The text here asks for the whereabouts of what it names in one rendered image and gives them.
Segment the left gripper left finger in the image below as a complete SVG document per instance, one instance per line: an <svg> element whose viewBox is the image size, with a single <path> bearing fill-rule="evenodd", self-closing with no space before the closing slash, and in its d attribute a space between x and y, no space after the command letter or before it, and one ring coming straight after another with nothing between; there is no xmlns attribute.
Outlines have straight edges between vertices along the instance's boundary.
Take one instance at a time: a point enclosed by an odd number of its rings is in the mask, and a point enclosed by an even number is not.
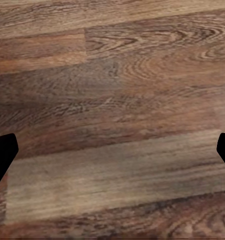
<svg viewBox="0 0 225 240"><path fill-rule="evenodd" d="M18 152L18 141L14 133L0 136L0 181Z"/></svg>

